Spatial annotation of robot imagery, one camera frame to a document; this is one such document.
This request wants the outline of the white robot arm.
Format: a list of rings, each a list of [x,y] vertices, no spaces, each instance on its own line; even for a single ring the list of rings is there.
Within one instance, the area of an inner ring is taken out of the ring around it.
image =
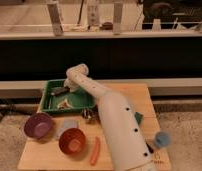
[[[66,71],[65,84],[86,90],[97,100],[98,113],[115,171],[157,171],[131,104],[120,92],[88,77],[79,64]]]

